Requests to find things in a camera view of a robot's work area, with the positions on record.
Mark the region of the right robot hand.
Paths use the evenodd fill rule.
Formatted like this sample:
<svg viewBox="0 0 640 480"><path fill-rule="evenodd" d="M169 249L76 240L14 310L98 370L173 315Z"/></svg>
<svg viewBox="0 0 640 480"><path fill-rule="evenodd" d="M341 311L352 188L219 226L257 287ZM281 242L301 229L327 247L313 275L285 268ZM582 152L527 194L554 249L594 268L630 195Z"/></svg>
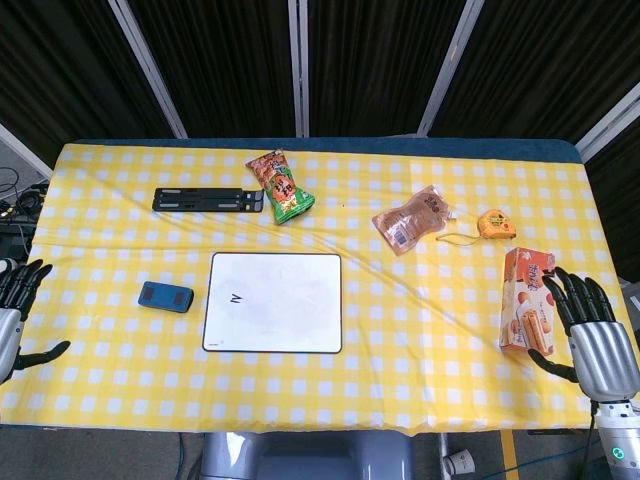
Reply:
<svg viewBox="0 0 640 480"><path fill-rule="evenodd" d="M542 280L555 302L573 364L554 363L535 349L528 351L529 357L544 371L578 384L594 402L631 400L639 393L639 366L604 289L594 279L560 267Z"/></svg>

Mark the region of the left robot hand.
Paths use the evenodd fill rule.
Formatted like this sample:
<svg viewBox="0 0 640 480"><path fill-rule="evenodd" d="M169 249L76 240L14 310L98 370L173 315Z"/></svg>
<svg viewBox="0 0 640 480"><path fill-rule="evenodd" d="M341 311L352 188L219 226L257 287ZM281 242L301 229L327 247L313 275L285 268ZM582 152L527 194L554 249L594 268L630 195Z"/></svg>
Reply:
<svg viewBox="0 0 640 480"><path fill-rule="evenodd" d="M1 383L10 380L15 371L56 360L71 346L70 341L64 340L46 352L21 353L25 323L40 284L52 269L42 259L29 264L1 260Z"/></svg>

